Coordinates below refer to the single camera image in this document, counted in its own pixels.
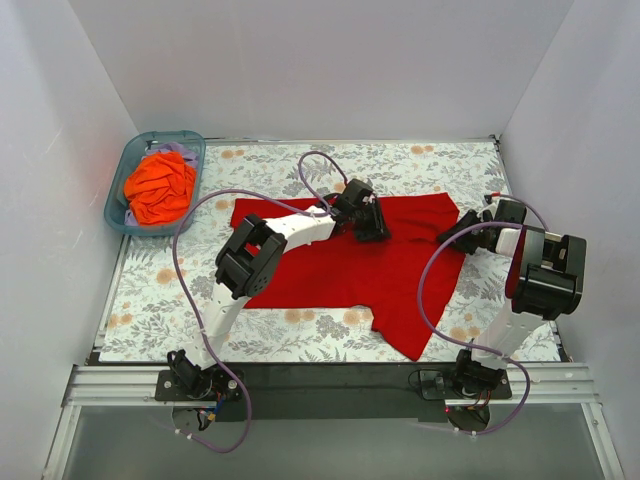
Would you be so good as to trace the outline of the red t shirt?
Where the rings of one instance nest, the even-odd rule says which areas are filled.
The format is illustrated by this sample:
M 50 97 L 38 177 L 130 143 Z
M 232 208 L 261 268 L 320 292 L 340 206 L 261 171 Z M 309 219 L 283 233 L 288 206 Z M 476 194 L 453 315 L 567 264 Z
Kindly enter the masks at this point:
M 449 303 L 465 257 L 444 251 L 427 275 L 424 266 L 439 246 L 437 236 L 458 220 L 459 210 L 446 193 L 383 197 L 380 200 L 391 238 L 358 242 L 351 231 L 284 254 L 266 290 L 251 308 L 346 308 L 365 306 L 373 330 L 412 361 L 422 355 L 430 329 L 419 315 L 416 295 L 437 324 Z

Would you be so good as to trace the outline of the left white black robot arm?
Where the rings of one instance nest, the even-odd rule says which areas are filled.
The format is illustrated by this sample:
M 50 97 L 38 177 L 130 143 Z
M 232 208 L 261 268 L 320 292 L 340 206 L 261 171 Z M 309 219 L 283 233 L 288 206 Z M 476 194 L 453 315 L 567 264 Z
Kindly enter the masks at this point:
M 343 192 L 317 199 L 301 209 L 266 196 L 263 200 L 289 212 L 263 219 L 245 216 L 216 256 L 212 302 L 200 312 L 187 288 L 198 324 L 193 340 L 167 354 L 174 384 L 193 400 L 230 398 L 240 378 L 216 355 L 240 311 L 271 283 L 283 255 L 293 249 L 326 241 L 350 228 L 360 242 L 391 237 L 380 200 L 360 180 L 350 180 Z

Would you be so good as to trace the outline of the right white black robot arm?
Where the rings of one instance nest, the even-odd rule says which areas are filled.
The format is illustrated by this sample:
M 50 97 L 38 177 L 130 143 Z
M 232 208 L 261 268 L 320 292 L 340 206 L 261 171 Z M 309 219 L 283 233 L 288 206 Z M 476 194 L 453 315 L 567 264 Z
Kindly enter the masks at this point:
M 493 193 L 485 207 L 468 211 L 437 241 L 462 253 L 477 249 L 511 259 L 505 303 L 475 348 L 459 351 L 451 385 L 461 395 L 489 394 L 506 383 L 506 359 L 539 327 L 578 307 L 583 293 L 587 242 L 525 224 L 534 209 L 510 195 Z

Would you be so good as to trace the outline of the teal plastic bin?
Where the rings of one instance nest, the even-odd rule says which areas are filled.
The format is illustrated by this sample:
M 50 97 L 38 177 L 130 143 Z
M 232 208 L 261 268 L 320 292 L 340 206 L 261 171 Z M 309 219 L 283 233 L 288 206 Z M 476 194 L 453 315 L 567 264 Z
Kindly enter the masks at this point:
M 205 140 L 193 131 L 151 131 L 121 154 L 104 207 L 113 229 L 131 236 L 170 236 L 198 197 Z

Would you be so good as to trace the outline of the floral table mat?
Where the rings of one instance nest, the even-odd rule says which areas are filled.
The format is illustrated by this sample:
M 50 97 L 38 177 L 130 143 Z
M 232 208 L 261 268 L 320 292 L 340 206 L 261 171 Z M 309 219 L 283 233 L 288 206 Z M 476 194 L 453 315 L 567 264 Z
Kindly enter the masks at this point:
M 109 316 L 96 339 L 98 359 L 160 363 L 190 342 L 198 309 L 211 299 L 214 260 L 224 244 L 237 189 L 272 198 L 340 191 L 358 178 L 384 196 L 447 193 L 461 211 L 485 194 L 508 192 L 492 142 L 464 143 L 212 143 L 201 192 L 208 201 L 178 241 L 133 237 L 124 243 L 110 293 Z M 247 309 L 226 336 L 226 362 L 398 362 L 399 352 L 372 328 L 363 307 Z

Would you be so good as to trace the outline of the aluminium frame rail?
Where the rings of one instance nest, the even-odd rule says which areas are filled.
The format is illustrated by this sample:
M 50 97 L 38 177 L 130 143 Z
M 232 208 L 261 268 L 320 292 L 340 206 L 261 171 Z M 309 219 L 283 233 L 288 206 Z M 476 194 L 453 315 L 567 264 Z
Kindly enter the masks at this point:
M 583 363 L 526 362 L 531 390 L 526 403 L 578 404 L 588 423 L 588 430 L 607 479 L 622 479 L 624 473 L 604 420 L 602 399 L 589 367 Z M 62 463 L 70 451 L 80 408 L 83 406 L 171 406 L 187 407 L 192 400 L 176 396 L 160 375 L 164 368 L 154 365 L 76 366 L 63 397 L 63 413 L 53 441 L 43 477 L 60 479 Z

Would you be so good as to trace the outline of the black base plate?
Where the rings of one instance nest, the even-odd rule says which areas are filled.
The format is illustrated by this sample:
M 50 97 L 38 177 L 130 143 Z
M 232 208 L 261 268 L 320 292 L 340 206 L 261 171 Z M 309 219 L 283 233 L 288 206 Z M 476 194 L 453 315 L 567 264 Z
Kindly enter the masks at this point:
M 231 363 L 194 373 L 185 366 L 158 374 L 158 401 L 217 401 L 219 422 L 407 418 L 444 423 L 445 404 L 488 406 L 511 398 L 507 378 L 495 390 L 454 380 L 452 363 Z

